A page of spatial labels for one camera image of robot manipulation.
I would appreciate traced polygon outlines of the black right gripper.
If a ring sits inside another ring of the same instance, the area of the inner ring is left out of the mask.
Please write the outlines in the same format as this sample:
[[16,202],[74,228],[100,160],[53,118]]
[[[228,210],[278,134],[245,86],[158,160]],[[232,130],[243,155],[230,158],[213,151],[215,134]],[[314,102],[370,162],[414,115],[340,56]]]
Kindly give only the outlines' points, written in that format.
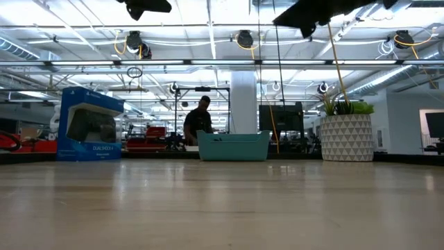
[[316,30],[317,24],[324,26],[333,16],[348,15],[357,8],[374,3],[382,3],[388,9],[397,2],[398,0],[299,0],[298,6],[285,10],[273,20],[273,24],[293,28],[302,26],[302,36],[308,38]]

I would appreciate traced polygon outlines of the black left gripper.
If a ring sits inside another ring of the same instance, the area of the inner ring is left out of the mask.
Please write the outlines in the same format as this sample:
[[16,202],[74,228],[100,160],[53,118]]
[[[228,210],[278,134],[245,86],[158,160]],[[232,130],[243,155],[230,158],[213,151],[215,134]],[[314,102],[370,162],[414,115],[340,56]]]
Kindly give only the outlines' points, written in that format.
[[169,13],[171,4],[167,0],[116,0],[126,5],[132,19],[138,21],[145,12]]

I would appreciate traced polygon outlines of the long ceiling light strip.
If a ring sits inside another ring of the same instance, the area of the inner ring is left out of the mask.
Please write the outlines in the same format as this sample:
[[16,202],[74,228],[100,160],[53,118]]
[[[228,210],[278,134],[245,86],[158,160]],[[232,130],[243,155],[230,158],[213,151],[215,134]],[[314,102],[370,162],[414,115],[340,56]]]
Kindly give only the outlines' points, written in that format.
[[[340,65],[444,65],[444,59],[416,60],[338,60]],[[291,65],[323,66],[333,65],[335,60],[89,60],[89,61],[0,61],[0,67],[39,67],[39,66],[122,66],[122,65]]]

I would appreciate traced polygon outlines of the white building column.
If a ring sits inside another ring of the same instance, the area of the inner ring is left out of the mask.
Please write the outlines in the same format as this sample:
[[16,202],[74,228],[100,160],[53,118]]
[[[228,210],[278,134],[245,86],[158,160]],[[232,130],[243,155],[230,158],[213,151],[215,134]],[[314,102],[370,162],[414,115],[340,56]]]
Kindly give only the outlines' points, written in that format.
[[254,72],[231,72],[230,112],[231,133],[257,132],[257,83]]

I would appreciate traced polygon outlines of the green succulent plant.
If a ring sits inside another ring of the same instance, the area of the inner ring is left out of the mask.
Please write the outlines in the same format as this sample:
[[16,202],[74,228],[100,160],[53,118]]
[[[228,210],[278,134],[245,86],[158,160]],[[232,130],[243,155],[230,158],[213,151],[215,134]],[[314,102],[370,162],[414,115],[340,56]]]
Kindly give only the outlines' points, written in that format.
[[374,106],[365,101],[351,101],[340,99],[339,94],[328,96],[318,94],[316,98],[323,104],[327,116],[333,115],[370,115],[374,113]]

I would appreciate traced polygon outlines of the person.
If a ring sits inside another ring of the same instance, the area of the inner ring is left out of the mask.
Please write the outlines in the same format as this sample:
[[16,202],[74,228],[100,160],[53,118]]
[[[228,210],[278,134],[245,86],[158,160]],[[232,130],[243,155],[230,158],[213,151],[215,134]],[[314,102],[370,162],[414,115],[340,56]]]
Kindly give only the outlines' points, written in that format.
[[211,115],[207,109],[211,99],[204,95],[198,102],[198,107],[189,112],[184,122],[185,141],[189,146],[197,146],[197,131],[213,133]]

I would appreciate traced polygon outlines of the blue game controller box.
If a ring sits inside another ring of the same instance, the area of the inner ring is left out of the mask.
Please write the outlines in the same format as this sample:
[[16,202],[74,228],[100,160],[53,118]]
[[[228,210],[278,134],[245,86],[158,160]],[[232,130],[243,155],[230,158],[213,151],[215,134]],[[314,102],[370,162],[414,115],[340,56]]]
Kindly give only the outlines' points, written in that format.
[[121,157],[116,118],[124,102],[83,87],[62,91],[57,160],[95,161]]

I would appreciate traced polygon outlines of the red tool cart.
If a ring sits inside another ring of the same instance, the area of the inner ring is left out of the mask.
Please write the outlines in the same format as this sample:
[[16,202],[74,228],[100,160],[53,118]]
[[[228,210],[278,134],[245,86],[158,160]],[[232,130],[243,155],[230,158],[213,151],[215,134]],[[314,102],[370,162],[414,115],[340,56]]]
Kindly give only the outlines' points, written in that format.
[[166,141],[167,129],[165,127],[149,127],[145,134],[132,134],[126,141],[128,151],[165,151],[167,149]]

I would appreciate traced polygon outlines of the white patterned plant pot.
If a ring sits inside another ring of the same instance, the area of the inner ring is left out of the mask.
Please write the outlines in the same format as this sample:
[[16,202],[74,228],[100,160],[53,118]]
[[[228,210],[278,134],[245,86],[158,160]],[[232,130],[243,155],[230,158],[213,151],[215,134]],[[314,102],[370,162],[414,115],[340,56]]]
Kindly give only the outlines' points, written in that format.
[[370,115],[333,115],[321,118],[323,160],[337,162],[373,161],[373,131]]

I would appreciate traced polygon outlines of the teal plastic bin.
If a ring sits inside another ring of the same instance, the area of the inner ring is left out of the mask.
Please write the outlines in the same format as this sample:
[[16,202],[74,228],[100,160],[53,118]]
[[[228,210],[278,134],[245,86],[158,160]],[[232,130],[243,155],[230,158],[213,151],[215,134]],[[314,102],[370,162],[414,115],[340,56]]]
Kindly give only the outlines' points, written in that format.
[[270,131],[256,134],[216,134],[196,131],[198,152],[204,161],[265,161]]

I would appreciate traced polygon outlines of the dark wall screen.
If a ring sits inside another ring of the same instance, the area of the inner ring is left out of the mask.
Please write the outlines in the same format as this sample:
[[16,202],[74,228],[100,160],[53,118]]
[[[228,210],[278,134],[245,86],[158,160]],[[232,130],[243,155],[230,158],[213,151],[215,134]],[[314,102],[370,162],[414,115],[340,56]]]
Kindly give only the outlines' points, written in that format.
[[444,138],[444,112],[431,112],[425,114],[429,136],[431,138]]

